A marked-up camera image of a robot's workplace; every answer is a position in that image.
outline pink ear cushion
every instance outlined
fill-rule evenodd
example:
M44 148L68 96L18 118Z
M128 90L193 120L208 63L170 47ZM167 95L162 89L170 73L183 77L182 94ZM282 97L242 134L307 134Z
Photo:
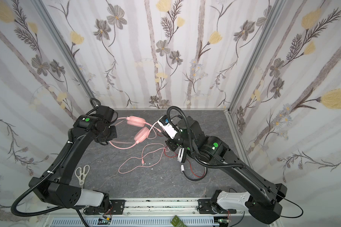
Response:
M142 128L134 137L136 143L143 142L149 135L149 129L147 127Z
M134 125L137 127L144 127L145 119L141 117L130 116L130 117L127 117L127 123L129 125Z

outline patterned wall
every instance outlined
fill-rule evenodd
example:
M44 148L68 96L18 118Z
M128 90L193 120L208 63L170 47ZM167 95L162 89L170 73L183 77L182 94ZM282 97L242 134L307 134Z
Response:
M14 200L54 161L67 130L91 109L30 1L0 1L0 226L36 226ZM46 208L30 194L19 211Z
M341 1L287 1L232 115L254 169L304 209L284 226L341 226Z
M50 1L94 95L110 107L226 108L274 1Z

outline robotic arm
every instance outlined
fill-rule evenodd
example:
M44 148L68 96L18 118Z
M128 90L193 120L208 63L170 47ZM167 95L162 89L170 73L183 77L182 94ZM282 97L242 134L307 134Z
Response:
M13 203L11 212L14 215L36 216L61 208L80 209L84 208L83 206L88 206L85 214L99 214L111 208L108 193L69 185L88 145L93 140L107 145L108 141L117 137L115 126L111 126L115 122L112 121L115 111L100 103L93 107L94 109L76 120L73 129L69 130L68 142L53 164L40 178L33 177L29 182L30 188ZM181 114L182 119L177 125L169 120L171 110L177 110ZM270 224L280 217L282 206L278 202L285 197L287 190L283 184L273 184L258 175L241 161L225 142L214 136L206 136L199 123L190 116L186 117L178 107L169 107L167 115L161 117L158 123L165 131L168 147L173 151L181 147L183 163L188 154L202 166L223 170L248 191L240 198L240 194L217 190L211 199L217 210L248 210L252 216L265 224ZM58 207L34 213L18 211L16 206L32 191L41 201Z

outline red wire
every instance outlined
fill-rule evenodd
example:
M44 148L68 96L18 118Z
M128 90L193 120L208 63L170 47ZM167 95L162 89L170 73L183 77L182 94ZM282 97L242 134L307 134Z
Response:
M167 157L169 157L169 158L177 157L177 156L178 156L177 153L175 153L175 154L176 154L175 156L168 156L168 155L165 154L165 149L164 149L164 155L167 156ZM187 161L189 162L189 166L190 166L190 168L191 168L191 172L193 173L193 175L195 175L196 177L201 178L201 177L203 177L203 176L206 174L206 171L204 171L204 173L203 173L202 176L197 176L197 175L192 171L192 165L191 165L191 162L188 160L188 158L187 158Z

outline white scissors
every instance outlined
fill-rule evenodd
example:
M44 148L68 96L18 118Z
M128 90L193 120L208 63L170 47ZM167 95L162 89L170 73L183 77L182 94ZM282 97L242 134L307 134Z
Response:
M86 179L86 176L88 174L88 172L90 171L90 166L89 165L85 165L83 167L83 171L82 171L82 168L81 167L78 167L75 171L75 174L76 174L76 177L78 178L79 182L80 182L80 187L83 188L84 187L84 184L85 184L85 179Z

